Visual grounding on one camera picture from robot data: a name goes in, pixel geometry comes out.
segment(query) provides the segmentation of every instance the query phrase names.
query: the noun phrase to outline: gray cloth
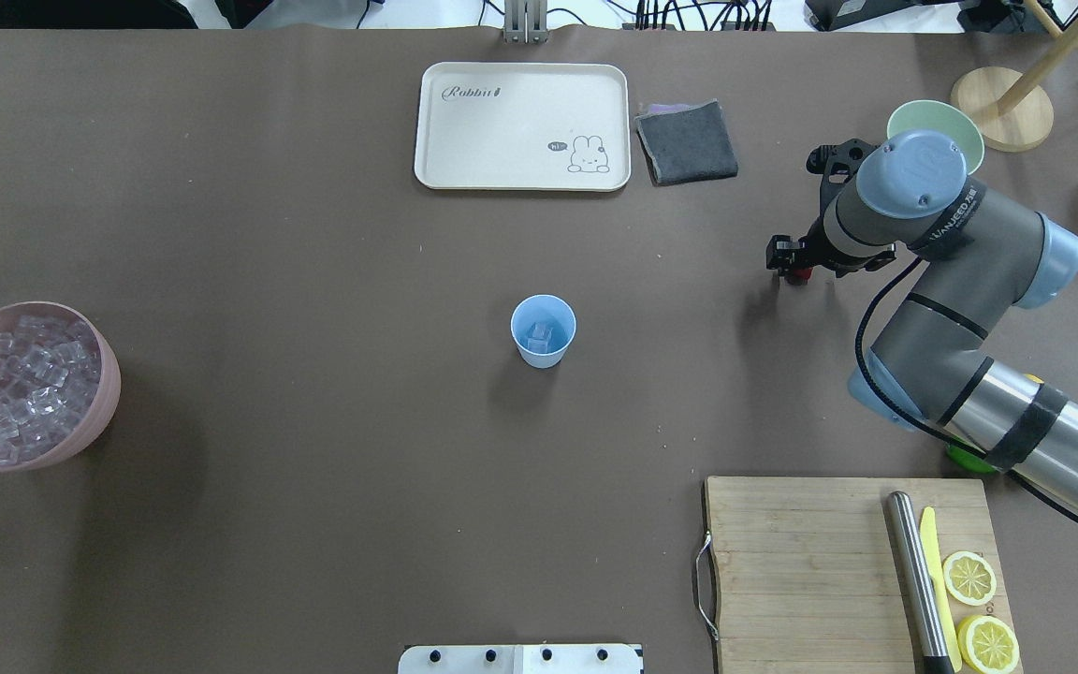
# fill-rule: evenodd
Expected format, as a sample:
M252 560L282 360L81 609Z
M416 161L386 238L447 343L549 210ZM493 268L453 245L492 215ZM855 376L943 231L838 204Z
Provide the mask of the gray cloth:
M642 150L655 171L655 184L718 180L740 174L727 120L716 99L688 110L647 112L635 120Z

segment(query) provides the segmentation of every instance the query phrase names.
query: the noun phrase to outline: wooden cutting board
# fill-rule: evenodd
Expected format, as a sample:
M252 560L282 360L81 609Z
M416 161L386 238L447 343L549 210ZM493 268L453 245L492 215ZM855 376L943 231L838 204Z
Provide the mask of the wooden cutting board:
M915 518L934 507L942 559L972 550L996 570L987 606L951 599L954 623L992 614L1013 627L979 479L714 477L706 480L706 520L719 674L918 671L885 507L896 490L911 496ZM960 674L975 671L964 663Z

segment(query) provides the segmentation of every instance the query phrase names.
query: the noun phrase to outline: brown tabletop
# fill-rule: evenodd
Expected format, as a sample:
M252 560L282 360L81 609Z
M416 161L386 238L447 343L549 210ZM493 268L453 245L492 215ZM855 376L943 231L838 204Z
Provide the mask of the brown tabletop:
M709 671L707 474L963 474L847 396L889 273L787 287L762 248L816 216L815 146L881 141L898 104L1047 42L498 36L0 32L0 306L71 304L124 375L99 443L0 474L0 674L372 673L544 639ZM614 64L635 110L718 98L740 176L655 188L636 138L610 195L432 192L411 166L438 60ZM1046 88L1051 139L978 175L1078 234L1078 54ZM580 319L553 371L508 334L534 293ZM1078 401L1078 277L987 349ZM1026 671L1078 671L1078 526L985 485Z

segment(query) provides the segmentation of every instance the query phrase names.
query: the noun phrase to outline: lemon half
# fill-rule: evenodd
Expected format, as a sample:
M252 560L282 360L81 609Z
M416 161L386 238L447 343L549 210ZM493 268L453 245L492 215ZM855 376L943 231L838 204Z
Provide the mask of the lemon half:
M989 560L959 550L942 563L946 592L968 606L983 606L996 594L996 573Z
M992 615L971 615L959 622L955 639L963 662L980 674L1009 674L1018 669L1022 649L1012 628Z

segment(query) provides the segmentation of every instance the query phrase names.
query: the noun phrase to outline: knife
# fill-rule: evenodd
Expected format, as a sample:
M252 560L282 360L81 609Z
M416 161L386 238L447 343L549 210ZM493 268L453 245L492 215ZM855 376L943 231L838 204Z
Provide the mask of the knife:
M901 573L910 590L910 605L917 627L917 639L923 657L925 674L954 674L951 658L946 652L946 639L938 620L938 605L934 600L934 583L926 572L925 553L921 550L921 536L912 512L910 494L889 494L889 515L893 518L893 533L897 540L897 554Z
M946 655L951 656L951 669L963 670L959 644L954 639L954 620L951 619L951 603L946 600L946 583L942 581L941 554L938 550L938 525L934 521L934 508L921 509L921 551L926 555L926 572L934 583L934 597L938 601L938 619L942 623L942 638L946 639Z

